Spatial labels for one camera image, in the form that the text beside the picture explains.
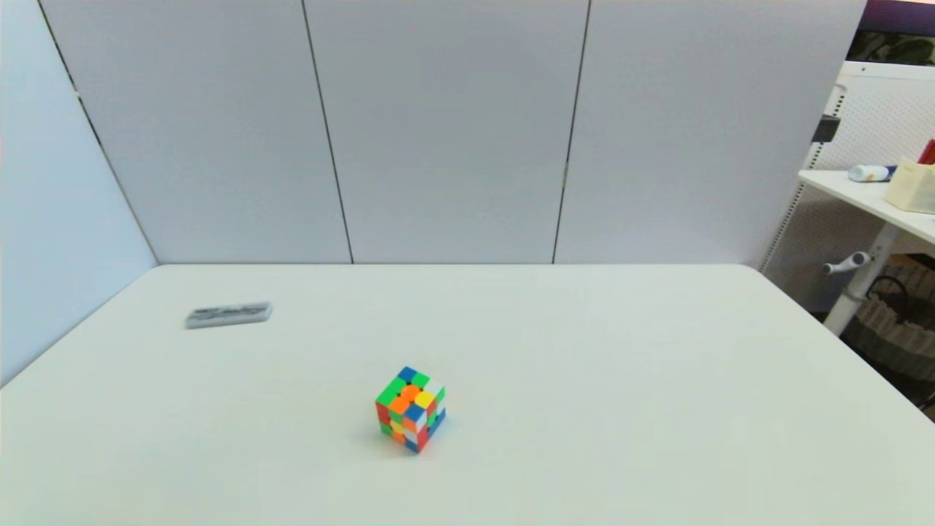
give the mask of table leg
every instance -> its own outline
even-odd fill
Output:
[[[870,285],[873,284],[873,280],[876,279],[877,275],[880,274],[880,270],[886,265],[886,260],[889,259],[889,255],[893,251],[893,245],[896,244],[901,232],[902,230],[898,226],[886,223],[880,233],[877,234],[876,239],[873,240],[873,247],[868,251],[870,262],[854,272],[851,283],[847,284],[843,292],[841,292],[838,300],[834,303],[834,307],[831,308],[831,312],[825,318],[825,327],[833,332],[835,336],[841,336],[844,328],[847,327],[851,318],[857,313],[857,309],[860,308],[860,304],[864,302]]]

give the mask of rubik's cube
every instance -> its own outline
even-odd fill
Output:
[[[409,367],[377,397],[380,429],[416,453],[445,419],[445,387]]]

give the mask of remote control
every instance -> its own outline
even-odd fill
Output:
[[[273,314],[273,305],[269,301],[195,309],[185,318],[185,328],[201,329],[239,323],[256,323],[267,321],[270,314]]]

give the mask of panel seam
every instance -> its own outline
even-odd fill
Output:
[[[562,194],[558,199],[558,219],[555,221],[555,242],[552,246],[552,264],[555,264],[555,255],[558,252],[558,233],[562,226],[562,209],[565,208],[565,187],[568,185],[568,165],[571,162],[571,141],[575,134],[575,117],[578,114],[578,94],[582,89],[582,70],[584,70],[584,49],[587,47],[587,29],[591,22],[591,2],[587,2],[587,12],[584,15],[584,36],[582,37],[582,52],[578,62],[578,81],[575,83],[575,101],[571,107],[571,127],[568,130],[568,149],[565,152],[565,171],[562,173]]]
[[[150,249],[150,254],[152,254],[152,258],[155,259],[156,266],[162,265],[162,260],[159,258],[159,255],[156,253],[156,251],[152,248],[150,237],[146,235],[146,230],[139,222],[139,216],[137,215],[137,211],[133,208],[133,203],[130,202],[129,197],[126,195],[126,190],[123,189],[123,184],[121,183],[120,178],[117,177],[117,170],[114,169],[113,163],[110,162],[108,151],[104,148],[104,143],[101,142],[100,135],[97,134],[97,129],[94,127],[94,122],[91,120],[91,115],[88,113],[88,109],[84,106],[84,99],[81,98],[81,92],[78,90],[78,86],[75,84],[75,79],[71,75],[71,70],[68,69],[68,63],[65,61],[65,56],[62,54],[62,48],[59,46],[58,40],[55,38],[55,32],[52,31],[52,26],[49,23],[49,16],[46,15],[45,7],[42,6],[42,0],[36,0],[36,3],[39,5],[39,12],[42,13],[42,20],[45,21],[46,29],[49,30],[49,35],[52,38],[52,44],[55,45],[55,51],[58,52],[59,60],[62,62],[62,67],[65,69],[65,74],[68,76],[68,81],[71,82],[71,89],[73,92],[75,92],[75,98],[78,99],[78,104],[81,106],[81,112],[84,113],[84,119],[88,122],[88,126],[91,128],[91,133],[94,135],[94,140],[97,141],[97,146],[101,149],[101,154],[104,156],[104,161],[108,164],[110,176],[114,178],[114,182],[117,184],[117,188],[120,190],[120,193],[123,196],[123,202],[126,203],[126,207],[130,211],[130,215],[133,217],[134,222],[137,223],[139,234],[143,236],[143,241],[146,242],[146,246]]]
[[[348,256],[353,264],[353,248],[351,248],[351,231],[348,229],[348,217],[344,212],[344,198],[341,195],[341,183],[338,179],[338,163],[335,161],[335,149],[331,144],[331,128],[328,127],[328,116],[324,111],[324,94],[322,93],[322,81],[318,77],[318,63],[315,60],[315,48],[311,43],[311,22],[309,22],[309,12],[305,7],[305,0],[299,0],[302,5],[302,18],[305,21],[305,34],[309,38],[309,53],[311,53],[311,68],[315,73],[315,85],[318,88],[318,102],[322,106],[322,120],[324,121],[324,135],[328,139],[328,153],[331,155],[331,169],[335,174],[335,187],[338,189],[338,204],[341,207],[341,221],[344,223],[344,237],[348,243]]]

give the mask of green sticker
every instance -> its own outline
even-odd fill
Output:
[[[403,380],[399,376],[393,379],[390,382],[389,386],[386,386],[387,389],[392,390],[395,394],[399,394],[403,391],[403,387],[406,386],[406,380]]]
[[[422,373],[416,373],[415,376],[412,377],[412,384],[419,389],[423,389],[425,388],[425,384],[428,383],[428,380],[428,376],[425,376]]]
[[[395,399],[396,399],[396,393],[394,393],[392,389],[387,387],[386,389],[383,390],[382,393],[380,393],[380,396],[377,397],[377,403],[385,407],[393,403],[393,400]]]

